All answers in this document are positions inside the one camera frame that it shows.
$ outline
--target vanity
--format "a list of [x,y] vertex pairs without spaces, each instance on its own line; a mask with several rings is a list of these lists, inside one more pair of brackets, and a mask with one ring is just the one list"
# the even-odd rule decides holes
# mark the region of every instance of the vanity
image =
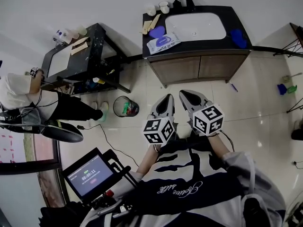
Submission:
[[[153,18],[143,14],[143,23]],[[143,35],[143,58],[164,87],[197,81],[228,82],[252,50],[250,39],[232,7],[172,8],[168,14],[161,14],[156,26],[164,26],[166,34],[175,32],[181,40],[151,55],[146,44],[154,38]],[[232,39],[233,30],[241,32],[246,41],[244,48]]]

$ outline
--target screen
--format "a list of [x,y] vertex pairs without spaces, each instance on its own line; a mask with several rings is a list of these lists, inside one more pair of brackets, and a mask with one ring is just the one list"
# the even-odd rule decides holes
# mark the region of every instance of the screen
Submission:
[[88,163],[70,174],[68,179],[79,194],[83,196],[109,178],[112,174],[113,172],[108,168],[100,156],[95,156]]

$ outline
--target soap dispenser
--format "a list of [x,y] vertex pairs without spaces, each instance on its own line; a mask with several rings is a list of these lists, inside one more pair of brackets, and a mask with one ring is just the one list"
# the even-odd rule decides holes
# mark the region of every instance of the soap dispenser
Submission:
[[173,8],[175,8],[175,9],[179,9],[179,8],[182,7],[181,2],[178,1],[178,0],[175,0],[175,1],[172,3],[172,6],[173,6]]

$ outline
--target tissue package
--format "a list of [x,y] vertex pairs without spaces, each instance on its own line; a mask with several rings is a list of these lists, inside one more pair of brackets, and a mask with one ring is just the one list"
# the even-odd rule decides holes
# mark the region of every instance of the tissue package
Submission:
[[166,34],[160,38],[149,41],[147,43],[147,47],[152,55],[160,51],[167,50],[170,47],[179,44],[180,42],[181,41],[179,40],[177,35],[174,32],[172,32],[171,34]]

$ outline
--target tiled floor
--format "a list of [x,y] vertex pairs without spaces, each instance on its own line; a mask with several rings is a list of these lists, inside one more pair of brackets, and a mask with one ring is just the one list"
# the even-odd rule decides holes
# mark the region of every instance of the tiled floor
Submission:
[[[187,125],[187,113],[180,103],[178,92],[181,89],[191,89],[203,93],[223,109],[226,115],[223,130],[232,139],[236,151],[251,152],[257,166],[276,183],[287,205],[293,206],[303,199],[303,194],[300,194],[303,191],[303,170],[298,170],[291,164],[294,160],[303,161],[303,142],[291,140],[290,133],[302,112],[285,112],[303,96],[303,76],[293,78],[294,85],[298,85],[298,91],[294,94],[280,96],[276,85],[282,76],[302,71],[303,58],[289,59],[284,56],[273,57],[267,52],[252,52],[232,78],[232,83],[239,92],[223,81],[175,84],[164,89],[151,68],[144,61],[137,61],[126,65],[121,73],[121,84],[132,90],[127,96],[140,106],[136,117],[118,118],[114,115],[114,100],[125,95],[120,90],[83,96],[82,100],[87,104],[94,100],[99,103],[109,102],[107,121],[102,124],[109,142],[140,163],[147,150],[140,130],[151,106],[163,95],[171,93],[175,98],[178,133],[180,137],[185,137],[189,134],[190,127]],[[81,122],[85,127],[95,124]],[[64,168],[95,147],[101,152],[109,148],[99,127],[84,131],[83,135],[83,142],[60,143]],[[224,136],[222,139],[230,147]],[[136,169],[131,159],[119,152],[117,155],[124,165]],[[72,190],[69,193],[71,199],[76,199]]]

